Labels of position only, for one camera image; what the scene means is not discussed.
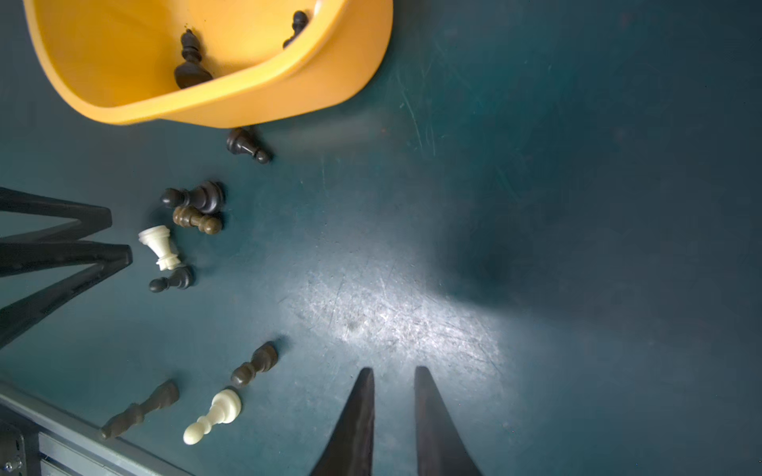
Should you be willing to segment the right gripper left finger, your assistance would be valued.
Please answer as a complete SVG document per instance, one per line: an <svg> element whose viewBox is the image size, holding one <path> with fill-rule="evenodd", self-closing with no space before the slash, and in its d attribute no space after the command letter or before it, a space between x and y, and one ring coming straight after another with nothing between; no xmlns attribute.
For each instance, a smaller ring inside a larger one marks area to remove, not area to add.
<svg viewBox="0 0 762 476"><path fill-rule="evenodd" d="M372 473L375 423L373 370L363 368L311 475L368 476Z"/></svg>

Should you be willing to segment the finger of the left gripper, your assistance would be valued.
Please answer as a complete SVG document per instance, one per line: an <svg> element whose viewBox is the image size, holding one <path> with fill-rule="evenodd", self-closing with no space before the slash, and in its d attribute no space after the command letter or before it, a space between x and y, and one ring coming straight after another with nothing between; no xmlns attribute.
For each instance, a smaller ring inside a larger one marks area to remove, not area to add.
<svg viewBox="0 0 762 476"><path fill-rule="evenodd" d="M111 211L103 206L55 200L26 194L10 188L1 189L1 210L13 213L69 218L71 221L29 233L1 239L2 243L68 242L83 239L112 225Z"/></svg>
<svg viewBox="0 0 762 476"><path fill-rule="evenodd" d="M53 268L85 266L37 293L1 310L1 345L6 346L71 299L110 278L132 263L128 245L86 241L1 245L3 278Z"/></svg>

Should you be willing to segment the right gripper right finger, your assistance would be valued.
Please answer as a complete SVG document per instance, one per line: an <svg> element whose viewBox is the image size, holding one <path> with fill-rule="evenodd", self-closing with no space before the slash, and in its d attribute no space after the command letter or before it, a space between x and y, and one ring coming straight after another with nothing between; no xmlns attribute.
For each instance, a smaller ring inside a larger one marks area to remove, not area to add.
<svg viewBox="0 0 762 476"><path fill-rule="evenodd" d="M427 367L416 368L414 387L418 474L481 475Z"/></svg>

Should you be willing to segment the white rook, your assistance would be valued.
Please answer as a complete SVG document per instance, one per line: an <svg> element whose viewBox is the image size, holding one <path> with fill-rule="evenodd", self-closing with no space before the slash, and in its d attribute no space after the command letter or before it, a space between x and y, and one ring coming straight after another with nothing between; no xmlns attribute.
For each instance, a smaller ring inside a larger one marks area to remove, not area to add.
<svg viewBox="0 0 762 476"><path fill-rule="evenodd" d="M170 229L164 225L147 228L138 234L140 243L157 256L156 264L161 271L172 271L182 266L182 261L172 249L170 236Z"/></svg>

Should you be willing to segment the brown pawn low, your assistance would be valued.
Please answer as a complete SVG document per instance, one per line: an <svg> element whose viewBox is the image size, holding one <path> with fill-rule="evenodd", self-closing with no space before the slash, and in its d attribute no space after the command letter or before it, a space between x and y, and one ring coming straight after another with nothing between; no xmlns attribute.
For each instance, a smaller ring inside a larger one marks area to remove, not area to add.
<svg viewBox="0 0 762 476"><path fill-rule="evenodd" d="M273 341L258 347L250 360L242 363L231 374L233 386L243 388L249 385L257 375L270 371L279 360L278 350Z"/></svg>

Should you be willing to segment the white pawn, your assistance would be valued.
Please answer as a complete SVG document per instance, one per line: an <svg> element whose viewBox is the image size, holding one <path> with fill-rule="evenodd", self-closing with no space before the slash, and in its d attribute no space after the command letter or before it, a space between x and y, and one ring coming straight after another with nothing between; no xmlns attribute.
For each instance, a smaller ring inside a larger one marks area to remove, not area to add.
<svg viewBox="0 0 762 476"><path fill-rule="evenodd" d="M234 390L220 391L212 398L208 413L186 428L183 435L184 444L195 445L209 434L214 426L231 424L238 418L241 410L240 396Z"/></svg>

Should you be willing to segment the black piece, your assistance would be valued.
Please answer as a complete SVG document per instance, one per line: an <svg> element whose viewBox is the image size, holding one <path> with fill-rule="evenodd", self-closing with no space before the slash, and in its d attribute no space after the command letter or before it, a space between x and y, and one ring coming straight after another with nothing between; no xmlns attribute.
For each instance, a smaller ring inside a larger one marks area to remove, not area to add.
<svg viewBox="0 0 762 476"><path fill-rule="evenodd" d="M212 81L214 77L202 66L202 45L190 29L181 36L184 63L176 67L174 78L180 89Z"/></svg>
<svg viewBox="0 0 762 476"><path fill-rule="evenodd" d="M269 164L271 153L248 130L232 129L226 139L228 152L234 155L248 155L259 164Z"/></svg>

